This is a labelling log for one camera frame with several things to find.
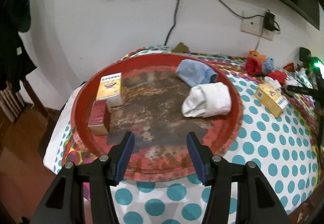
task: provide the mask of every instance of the yellow box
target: yellow box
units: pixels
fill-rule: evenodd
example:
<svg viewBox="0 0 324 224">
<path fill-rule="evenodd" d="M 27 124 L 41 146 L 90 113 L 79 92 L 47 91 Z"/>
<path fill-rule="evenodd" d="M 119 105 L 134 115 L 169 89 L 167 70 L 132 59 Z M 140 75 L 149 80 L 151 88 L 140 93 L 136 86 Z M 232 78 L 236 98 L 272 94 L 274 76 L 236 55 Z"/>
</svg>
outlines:
<svg viewBox="0 0 324 224">
<path fill-rule="evenodd" d="M 288 101 L 286 97 L 282 96 L 269 84 L 260 84 L 255 92 L 255 98 L 257 98 L 274 117 L 279 117 L 283 112 Z"/>
<path fill-rule="evenodd" d="M 97 91 L 96 100 L 107 100 L 108 107 L 123 105 L 122 73 L 103 76 Z"/>
</svg>

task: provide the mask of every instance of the white wall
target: white wall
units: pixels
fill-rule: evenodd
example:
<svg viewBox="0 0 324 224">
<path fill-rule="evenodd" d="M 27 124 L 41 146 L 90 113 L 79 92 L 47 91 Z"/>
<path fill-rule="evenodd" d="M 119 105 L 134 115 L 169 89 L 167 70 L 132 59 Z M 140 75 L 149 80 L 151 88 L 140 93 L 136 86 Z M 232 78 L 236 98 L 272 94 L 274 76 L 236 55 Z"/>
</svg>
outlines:
<svg viewBox="0 0 324 224">
<path fill-rule="evenodd" d="M 233 10 L 276 15 L 281 35 L 262 39 L 258 51 L 282 67 L 300 46 L 324 58 L 324 25 L 318 31 L 278 0 L 223 0 Z M 45 106 L 60 109 L 71 92 L 100 69 L 144 46 L 161 45 L 176 0 L 30 0 L 32 24 L 22 34 L 38 66 L 28 79 Z M 193 52 L 246 56 L 258 37 L 240 32 L 240 19 L 217 0 L 181 0 L 169 45 Z"/>
</svg>

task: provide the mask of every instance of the red cloth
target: red cloth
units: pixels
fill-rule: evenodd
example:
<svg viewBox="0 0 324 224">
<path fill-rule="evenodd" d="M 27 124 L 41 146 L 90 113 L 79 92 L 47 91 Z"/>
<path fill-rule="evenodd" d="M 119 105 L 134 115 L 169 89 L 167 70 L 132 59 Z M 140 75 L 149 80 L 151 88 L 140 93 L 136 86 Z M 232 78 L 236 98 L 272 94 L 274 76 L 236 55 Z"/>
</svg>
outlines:
<svg viewBox="0 0 324 224">
<path fill-rule="evenodd" d="M 250 76 L 262 75 L 262 62 L 256 58 L 247 58 L 245 69 Z"/>
<path fill-rule="evenodd" d="M 277 80 L 281 85 L 285 84 L 287 78 L 287 74 L 278 70 L 268 73 L 268 76 L 274 80 Z"/>
</svg>

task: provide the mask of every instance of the metal screw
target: metal screw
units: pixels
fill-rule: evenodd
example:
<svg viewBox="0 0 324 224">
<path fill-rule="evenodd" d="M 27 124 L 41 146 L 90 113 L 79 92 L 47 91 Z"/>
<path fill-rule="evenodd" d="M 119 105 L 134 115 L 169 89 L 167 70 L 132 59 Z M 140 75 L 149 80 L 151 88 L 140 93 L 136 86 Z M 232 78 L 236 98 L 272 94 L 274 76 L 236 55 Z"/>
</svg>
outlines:
<svg viewBox="0 0 324 224">
<path fill-rule="evenodd" d="M 221 158 L 220 156 L 218 156 L 218 155 L 215 155 L 215 156 L 212 157 L 212 160 L 213 160 L 214 162 L 219 162 L 219 161 L 222 160 L 222 158 Z"/>
<path fill-rule="evenodd" d="M 102 156 L 99 157 L 99 160 L 100 160 L 101 162 L 105 162 L 105 161 L 108 160 L 108 158 L 109 158 L 109 156 L 107 156 L 107 155 L 102 155 Z"/>
<path fill-rule="evenodd" d="M 72 166 L 74 166 L 74 164 L 73 164 L 72 162 L 67 162 L 67 163 L 64 165 L 64 167 L 67 168 L 67 169 L 71 168 Z"/>
<path fill-rule="evenodd" d="M 247 165 L 250 167 L 250 168 L 255 168 L 257 166 L 257 164 L 253 161 L 249 161 L 247 162 Z"/>
</svg>

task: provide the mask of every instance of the red box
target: red box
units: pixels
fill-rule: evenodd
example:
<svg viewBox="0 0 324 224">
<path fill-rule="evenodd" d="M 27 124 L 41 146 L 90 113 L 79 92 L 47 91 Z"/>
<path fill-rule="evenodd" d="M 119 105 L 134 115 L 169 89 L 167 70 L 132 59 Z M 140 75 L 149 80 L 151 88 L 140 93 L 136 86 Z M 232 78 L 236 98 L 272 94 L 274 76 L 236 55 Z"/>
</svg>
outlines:
<svg viewBox="0 0 324 224">
<path fill-rule="evenodd" d="M 91 108 L 88 128 L 94 135 L 107 135 L 109 133 L 110 112 L 106 100 L 95 101 Z"/>
</svg>

